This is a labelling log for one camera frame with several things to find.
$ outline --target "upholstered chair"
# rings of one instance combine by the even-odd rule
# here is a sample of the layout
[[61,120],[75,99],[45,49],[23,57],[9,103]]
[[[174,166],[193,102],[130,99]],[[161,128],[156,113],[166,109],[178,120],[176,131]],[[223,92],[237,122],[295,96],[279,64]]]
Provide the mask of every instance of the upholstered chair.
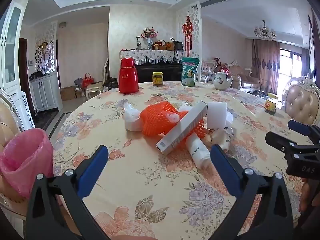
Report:
[[293,120],[303,124],[318,124],[320,112],[320,89],[308,74],[291,78],[282,94],[282,109]]

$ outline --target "white carved screen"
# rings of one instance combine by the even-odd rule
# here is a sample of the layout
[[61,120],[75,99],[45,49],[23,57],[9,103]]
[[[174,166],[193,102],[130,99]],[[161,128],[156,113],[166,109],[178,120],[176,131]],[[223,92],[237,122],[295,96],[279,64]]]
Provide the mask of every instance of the white carved screen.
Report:
[[198,65],[197,77],[201,77],[201,60],[202,60],[202,23],[201,23],[201,6],[200,2],[194,2],[176,12],[176,26],[177,26],[177,41],[181,41],[183,48],[185,49],[185,35],[182,32],[182,26],[185,24],[188,16],[193,23],[192,32],[192,50],[190,50],[190,57],[196,57],[200,59]]
[[[36,71],[44,74],[55,71],[57,21],[36,30]],[[46,48],[40,48],[47,42]]]

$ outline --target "green snack bag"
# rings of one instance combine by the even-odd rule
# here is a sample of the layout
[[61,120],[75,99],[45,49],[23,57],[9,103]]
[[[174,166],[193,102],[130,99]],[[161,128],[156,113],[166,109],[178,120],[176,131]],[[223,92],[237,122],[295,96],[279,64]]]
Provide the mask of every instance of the green snack bag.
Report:
[[195,87],[195,72],[200,60],[195,57],[182,58],[181,84],[187,87]]

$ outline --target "curtain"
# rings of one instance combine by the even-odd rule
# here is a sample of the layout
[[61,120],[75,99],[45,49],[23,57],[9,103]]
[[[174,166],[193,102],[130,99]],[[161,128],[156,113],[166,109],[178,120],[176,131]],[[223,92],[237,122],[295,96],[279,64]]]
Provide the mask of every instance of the curtain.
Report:
[[259,62],[258,50],[256,47],[255,40],[252,39],[252,66],[251,66],[251,76],[260,78],[260,68],[261,63]]
[[261,91],[277,93],[280,65],[280,43],[252,40],[252,73],[259,78]]
[[302,49],[301,61],[301,75],[307,76],[308,73],[310,74],[310,55],[308,49]]

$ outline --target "white box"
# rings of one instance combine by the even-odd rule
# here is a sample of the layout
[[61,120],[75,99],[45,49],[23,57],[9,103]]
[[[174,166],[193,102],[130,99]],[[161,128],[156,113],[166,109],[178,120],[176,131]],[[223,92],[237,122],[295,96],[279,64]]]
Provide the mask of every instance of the white box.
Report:
[[157,144],[156,147],[168,155],[207,114],[208,105],[199,101]]

